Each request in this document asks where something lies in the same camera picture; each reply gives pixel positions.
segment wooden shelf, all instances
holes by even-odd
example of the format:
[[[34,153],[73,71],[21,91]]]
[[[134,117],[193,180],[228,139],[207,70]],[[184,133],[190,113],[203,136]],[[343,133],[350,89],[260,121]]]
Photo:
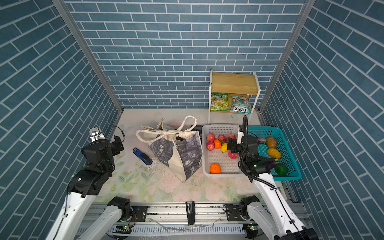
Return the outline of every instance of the wooden shelf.
[[[253,74],[212,73],[213,93],[257,95],[259,87]]]
[[[227,111],[211,110],[211,97],[212,93],[228,93],[228,107]],[[209,107],[208,107],[208,124],[210,122],[210,113],[232,113],[232,96],[242,96],[249,99],[249,95],[256,95],[256,99],[251,108],[251,113],[255,110],[257,99],[260,94],[259,81],[256,72],[253,74],[236,74],[236,73],[214,73],[211,69],[210,87],[209,87]]]
[[[234,94],[234,93],[230,93],[229,96],[228,96],[228,107],[229,107],[229,110],[227,110],[227,111],[211,110],[211,112],[216,112],[216,113],[234,113],[234,112],[231,112],[231,107],[232,107],[232,97],[233,97],[233,96],[240,96],[240,97],[249,98],[249,95],[248,95],[248,94]]]

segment green snack bag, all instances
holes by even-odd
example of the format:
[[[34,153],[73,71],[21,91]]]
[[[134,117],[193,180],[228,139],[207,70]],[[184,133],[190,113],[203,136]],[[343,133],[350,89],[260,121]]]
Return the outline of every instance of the green snack bag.
[[[212,93],[211,110],[228,111],[228,93]]]

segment mounting plate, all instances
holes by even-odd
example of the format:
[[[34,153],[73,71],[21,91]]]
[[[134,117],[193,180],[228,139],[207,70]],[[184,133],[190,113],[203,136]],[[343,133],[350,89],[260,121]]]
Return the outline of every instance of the mounting plate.
[[[226,204],[223,206],[223,208],[224,208],[225,212],[227,213],[227,221],[228,222],[243,221],[241,214],[240,214],[239,205]]]
[[[132,206],[132,209],[136,213],[136,222],[145,222],[148,206]]]

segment lemon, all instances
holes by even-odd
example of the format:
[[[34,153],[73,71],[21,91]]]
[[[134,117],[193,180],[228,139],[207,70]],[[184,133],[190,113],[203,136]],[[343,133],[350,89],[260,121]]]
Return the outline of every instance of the lemon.
[[[228,151],[228,144],[227,143],[223,143],[223,145],[221,145],[221,151],[222,152]]]

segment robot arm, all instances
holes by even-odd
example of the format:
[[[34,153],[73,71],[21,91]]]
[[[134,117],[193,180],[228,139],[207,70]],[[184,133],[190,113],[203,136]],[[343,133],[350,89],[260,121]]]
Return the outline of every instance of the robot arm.
[[[259,156],[257,136],[248,135],[248,119],[243,118],[237,139],[228,139],[228,150],[239,153],[239,168],[262,195],[268,210],[255,196],[241,199],[240,211],[244,219],[253,219],[270,240],[318,240],[313,228],[306,229],[293,213],[271,175],[274,159]]]
[[[86,166],[68,184],[65,202],[46,240],[74,239],[85,213],[103,184],[112,176],[113,156],[124,150],[117,136],[114,136],[115,141],[106,140],[97,127],[93,131],[90,129],[90,134],[92,142],[81,149],[87,160]],[[129,199],[114,197],[99,219],[78,239],[101,239],[114,223],[121,218],[130,218],[131,215]]]
[[[259,175],[259,178],[275,185],[271,174],[263,173]],[[305,228],[304,223],[294,214],[280,191],[277,190],[277,187],[271,188],[255,180],[253,180],[253,184],[262,195],[270,213],[267,212],[255,196],[242,199],[240,209],[242,210],[243,217],[252,218],[260,226],[268,239],[318,239],[313,228]]]

